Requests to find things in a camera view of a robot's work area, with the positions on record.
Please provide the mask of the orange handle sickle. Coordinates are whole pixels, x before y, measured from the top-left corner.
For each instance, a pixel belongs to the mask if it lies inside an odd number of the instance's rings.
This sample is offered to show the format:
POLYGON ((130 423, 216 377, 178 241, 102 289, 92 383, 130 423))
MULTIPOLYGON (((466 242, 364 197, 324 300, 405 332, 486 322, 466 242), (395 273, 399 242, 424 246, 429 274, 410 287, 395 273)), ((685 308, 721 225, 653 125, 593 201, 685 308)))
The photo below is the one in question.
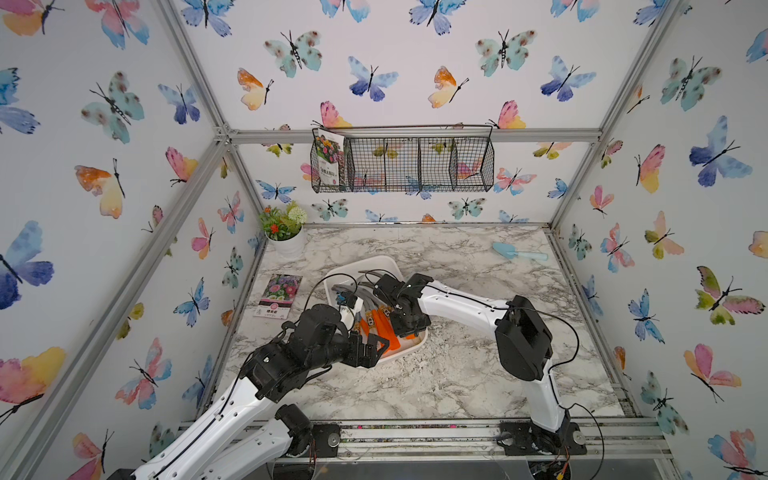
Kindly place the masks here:
POLYGON ((368 321, 365 318, 359 319, 356 321, 355 327, 356 327, 356 330, 362 336, 363 342, 366 343, 370 336, 370 330, 371 330, 371 327, 368 321))
POLYGON ((358 293, 363 299, 365 319, 371 327, 370 332, 388 339, 390 347, 386 353, 393 354, 401 347, 401 343, 392 329, 388 316, 389 308, 369 290, 360 289, 358 293))

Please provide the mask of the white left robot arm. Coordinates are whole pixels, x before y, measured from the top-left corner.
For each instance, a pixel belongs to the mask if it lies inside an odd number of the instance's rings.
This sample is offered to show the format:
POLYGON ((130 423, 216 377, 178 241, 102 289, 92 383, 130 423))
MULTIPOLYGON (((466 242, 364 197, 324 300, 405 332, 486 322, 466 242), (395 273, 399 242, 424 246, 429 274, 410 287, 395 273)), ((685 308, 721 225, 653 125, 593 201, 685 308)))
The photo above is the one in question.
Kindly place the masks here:
POLYGON ((252 351, 231 385, 186 431, 158 455, 121 479, 243 477, 284 454, 312 444, 312 424, 283 398, 341 363, 372 368, 389 347, 376 334, 350 330, 334 307, 318 304, 252 351))

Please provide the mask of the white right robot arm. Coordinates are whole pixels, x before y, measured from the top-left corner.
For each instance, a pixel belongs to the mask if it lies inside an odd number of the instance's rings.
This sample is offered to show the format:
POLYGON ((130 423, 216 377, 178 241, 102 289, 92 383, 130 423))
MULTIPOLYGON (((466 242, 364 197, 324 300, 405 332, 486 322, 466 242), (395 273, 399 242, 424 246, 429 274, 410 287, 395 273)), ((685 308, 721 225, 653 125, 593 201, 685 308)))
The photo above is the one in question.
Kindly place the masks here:
POLYGON ((502 368, 525 383, 532 423, 551 433, 563 429, 566 411, 551 376, 552 334, 527 298, 483 298, 422 274, 405 281, 385 274, 373 293, 391 308, 390 322, 399 337, 426 330, 433 316, 492 337, 502 368))

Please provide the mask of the white plastic storage tray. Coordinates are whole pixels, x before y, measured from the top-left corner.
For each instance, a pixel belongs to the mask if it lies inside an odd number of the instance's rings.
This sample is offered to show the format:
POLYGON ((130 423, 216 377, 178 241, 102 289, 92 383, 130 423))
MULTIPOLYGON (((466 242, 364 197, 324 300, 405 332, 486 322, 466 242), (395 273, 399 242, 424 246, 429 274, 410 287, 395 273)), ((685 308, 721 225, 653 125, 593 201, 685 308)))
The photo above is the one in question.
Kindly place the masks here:
POLYGON ((342 321, 347 327, 360 333, 363 341, 370 334, 378 335, 389 342, 389 348, 382 355, 379 364, 392 362, 421 349, 429 337, 427 331, 395 337, 389 314, 392 308, 378 299, 373 292, 373 285, 384 274, 399 281, 404 277, 395 260, 389 256, 378 255, 359 260, 331 270, 322 281, 328 303, 339 307, 339 295, 355 291, 358 305, 352 308, 354 317, 342 314, 342 321))

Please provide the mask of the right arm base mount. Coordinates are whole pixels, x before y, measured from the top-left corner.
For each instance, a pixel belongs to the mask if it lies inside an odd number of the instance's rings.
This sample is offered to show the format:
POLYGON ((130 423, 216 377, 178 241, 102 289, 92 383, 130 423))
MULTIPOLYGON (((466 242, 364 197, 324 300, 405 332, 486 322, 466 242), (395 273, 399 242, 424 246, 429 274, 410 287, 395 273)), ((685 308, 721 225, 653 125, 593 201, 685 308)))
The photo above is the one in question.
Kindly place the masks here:
POLYGON ((587 454, 586 440, 569 413, 565 413, 562 425, 555 432, 531 420, 501 422, 495 441, 506 456, 587 454))

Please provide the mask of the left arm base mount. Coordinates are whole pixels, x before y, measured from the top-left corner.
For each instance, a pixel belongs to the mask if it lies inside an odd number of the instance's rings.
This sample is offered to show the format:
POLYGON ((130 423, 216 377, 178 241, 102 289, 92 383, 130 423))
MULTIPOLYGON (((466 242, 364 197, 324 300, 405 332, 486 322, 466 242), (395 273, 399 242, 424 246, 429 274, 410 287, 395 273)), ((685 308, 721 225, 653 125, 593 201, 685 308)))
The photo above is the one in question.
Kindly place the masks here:
POLYGON ((280 445, 279 457, 335 458, 341 444, 339 424, 313 423, 295 404, 280 406, 262 431, 269 434, 260 444, 280 445))

